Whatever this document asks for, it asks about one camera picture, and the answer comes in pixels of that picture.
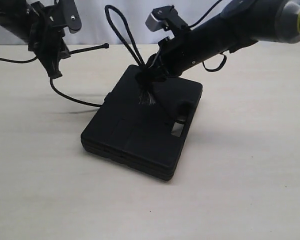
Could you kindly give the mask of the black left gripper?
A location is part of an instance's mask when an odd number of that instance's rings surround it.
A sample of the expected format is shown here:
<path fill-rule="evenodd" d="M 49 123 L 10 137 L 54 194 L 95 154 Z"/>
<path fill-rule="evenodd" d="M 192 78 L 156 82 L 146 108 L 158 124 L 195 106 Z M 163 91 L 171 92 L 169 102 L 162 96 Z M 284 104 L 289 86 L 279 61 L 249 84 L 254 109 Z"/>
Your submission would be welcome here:
<path fill-rule="evenodd" d="M 39 23 L 39 15 L 32 7 L 31 16 L 33 23 L 29 32 L 28 50 L 35 53 L 50 78 L 60 78 L 63 75 L 59 69 L 59 62 L 70 57 L 70 50 L 64 41 L 65 28 L 43 28 Z"/>

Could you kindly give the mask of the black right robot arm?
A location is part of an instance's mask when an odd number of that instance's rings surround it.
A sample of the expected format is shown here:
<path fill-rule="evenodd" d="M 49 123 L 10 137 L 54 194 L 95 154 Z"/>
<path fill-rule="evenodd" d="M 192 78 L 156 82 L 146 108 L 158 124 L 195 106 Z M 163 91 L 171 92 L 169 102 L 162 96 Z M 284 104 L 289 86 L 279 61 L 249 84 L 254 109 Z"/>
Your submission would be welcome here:
<path fill-rule="evenodd" d="M 174 35 L 161 40 L 147 62 L 146 75 L 157 81 L 257 42 L 300 42 L 300 0 L 232 0 L 198 27 L 189 26 L 167 5 L 153 9 L 145 24 L 152 32 L 163 29 Z"/>

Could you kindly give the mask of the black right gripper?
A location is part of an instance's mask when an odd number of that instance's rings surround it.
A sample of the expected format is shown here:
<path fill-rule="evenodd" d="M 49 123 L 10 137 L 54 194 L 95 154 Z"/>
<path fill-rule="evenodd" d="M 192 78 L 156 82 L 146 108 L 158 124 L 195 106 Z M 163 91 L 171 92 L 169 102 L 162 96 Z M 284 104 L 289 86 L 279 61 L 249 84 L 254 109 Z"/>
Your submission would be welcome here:
<path fill-rule="evenodd" d="M 165 37 L 158 42 L 158 47 L 158 51 L 149 57 L 146 64 L 147 68 L 156 79 L 176 77 L 176 70 L 174 70 L 177 56 L 176 38 Z"/>

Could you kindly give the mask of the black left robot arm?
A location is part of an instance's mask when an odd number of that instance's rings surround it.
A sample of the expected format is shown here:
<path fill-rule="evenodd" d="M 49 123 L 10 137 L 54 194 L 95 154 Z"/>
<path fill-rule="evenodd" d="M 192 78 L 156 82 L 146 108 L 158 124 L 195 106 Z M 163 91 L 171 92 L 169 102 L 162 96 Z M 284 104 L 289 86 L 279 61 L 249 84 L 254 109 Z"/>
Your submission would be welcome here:
<path fill-rule="evenodd" d="M 71 56 L 64 37 L 67 26 L 61 1 L 0 0 L 0 26 L 21 39 L 51 79 L 62 77 L 59 63 Z"/>

